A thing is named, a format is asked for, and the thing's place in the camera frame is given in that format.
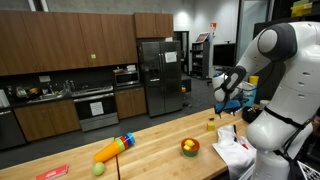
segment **floor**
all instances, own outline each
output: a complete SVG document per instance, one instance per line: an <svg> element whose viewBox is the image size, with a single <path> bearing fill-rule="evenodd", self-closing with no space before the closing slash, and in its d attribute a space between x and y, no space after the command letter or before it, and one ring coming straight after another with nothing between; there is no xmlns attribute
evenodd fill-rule
<svg viewBox="0 0 320 180"><path fill-rule="evenodd" d="M213 88L206 80L191 78L192 91L184 94L181 111L149 118L147 114L120 120L119 124L85 132L75 131L55 137L31 142L19 147L0 151L0 169L52 155L109 137L119 137L127 132L135 132L187 116L214 105Z"/></svg>

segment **colorful toy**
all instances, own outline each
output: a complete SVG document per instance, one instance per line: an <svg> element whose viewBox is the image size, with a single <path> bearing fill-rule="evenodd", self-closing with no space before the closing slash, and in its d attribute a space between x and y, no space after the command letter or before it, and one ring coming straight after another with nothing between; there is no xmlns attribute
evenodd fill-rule
<svg viewBox="0 0 320 180"><path fill-rule="evenodd" d="M214 125L214 122L208 122L207 130L208 131L214 131L215 129L216 129L216 126Z"/></svg>
<svg viewBox="0 0 320 180"><path fill-rule="evenodd" d="M128 149L135 143L135 139L132 134L129 132L125 136L115 139L107 147L99 151L94 155L94 160L96 162L105 162L115 155L121 153L122 151Z"/></svg>
<svg viewBox="0 0 320 180"><path fill-rule="evenodd" d="M97 162L93 167L92 167L92 173L95 176L100 176L103 174L104 170L106 169L106 166L102 162Z"/></svg>
<svg viewBox="0 0 320 180"><path fill-rule="evenodd" d="M189 146L190 149L185 149L184 147L188 146L188 145L186 145L186 142L188 140L192 141L194 143L194 145L192 147ZM188 157L194 157L198 154L198 151L200 149L200 143L196 139L186 138L181 141L181 148L182 148L182 152L184 155L186 155Z"/></svg>
<svg viewBox="0 0 320 180"><path fill-rule="evenodd" d="M190 148L192 146L194 146L194 142L191 139L186 140L186 142L184 142L185 145L189 146Z"/></svg>

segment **kitchen appliance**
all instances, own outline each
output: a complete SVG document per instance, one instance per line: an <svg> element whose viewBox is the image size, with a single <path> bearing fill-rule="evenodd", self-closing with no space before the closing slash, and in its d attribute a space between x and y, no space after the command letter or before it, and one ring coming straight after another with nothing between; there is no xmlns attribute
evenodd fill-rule
<svg viewBox="0 0 320 180"><path fill-rule="evenodd" d="M77 84L72 97L83 132L119 123L111 81Z"/></svg>
<svg viewBox="0 0 320 180"><path fill-rule="evenodd" d="M116 86L125 86L140 83L138 71L124 71L114 74Z"/></svg>
<svg viewBox="0 0 320 180"><path fill-rule="evenodd" d="M143 42L138 47L149 116L182 109L179 42Z"/></svg>
<svg viewBox="0 0 320 180"><path fill-rule="evenodd" d="M14 113L11 110L0 110L0 150L26 143Z"/></svg>

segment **stainless steel refrigerator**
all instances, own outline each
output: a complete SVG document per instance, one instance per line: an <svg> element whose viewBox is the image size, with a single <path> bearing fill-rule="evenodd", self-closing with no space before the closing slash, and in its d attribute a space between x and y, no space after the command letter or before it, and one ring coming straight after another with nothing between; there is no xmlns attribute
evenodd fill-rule
<svg viewBox="0 0 320 180"><path fill-rule="evenodd" d="M149 116L182 109L180 43L143 42L138 52Z"/></svg>

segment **brown cabinet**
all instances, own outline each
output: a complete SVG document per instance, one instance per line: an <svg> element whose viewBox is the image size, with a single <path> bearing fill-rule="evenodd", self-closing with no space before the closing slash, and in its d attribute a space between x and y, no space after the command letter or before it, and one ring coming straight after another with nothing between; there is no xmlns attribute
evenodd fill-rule
<svg viewBox="0 0 320 180"><path fill-rule="evenodd" d="M173 15L134 13L136 38L173 37Z"/></svg>
<svg viewBox="0 0 320 180"><path fill-rule="evenodd" d="M61 39L52 13L21 12L40 71L67 69Z"/></svg>
<svg viewBox="0 0 320 180"><path fill-rule="evenodd" d="M88 66L108 66L100 14L78 14L84 44L87 50Z"/></svg>
<svg viewBox="0 0 320 180"><path fill-rule="evenodd" d="M132 16L115 14L100 16L109 65L137 63Z"/></svg>
<svg viewBox="0 0 320 180"><path fill-rule="evenodd" d="M115 92L119 119L147 112L144 88L133 88Z"/></svg>
<svg viewBox="0 0 320 180"><path fill-rule="evenodd" d="M20 12L0 11L0 39L0 56L7 69L7 73L1 72L1 75L39 71Z"/></svg>
<svg viewBox="0 0 320 180"><path fill-rule="evenodd" d="M87 67L89 58L78 15L76 13L53 13L53 17L61 38L66 67L68 69Z"/></svg>
<svg viewBox="0 0 320 180"><path fill-rule="evenodd" d="M16 108L14 111L28 141L80 129L72 100Z"/></svg>

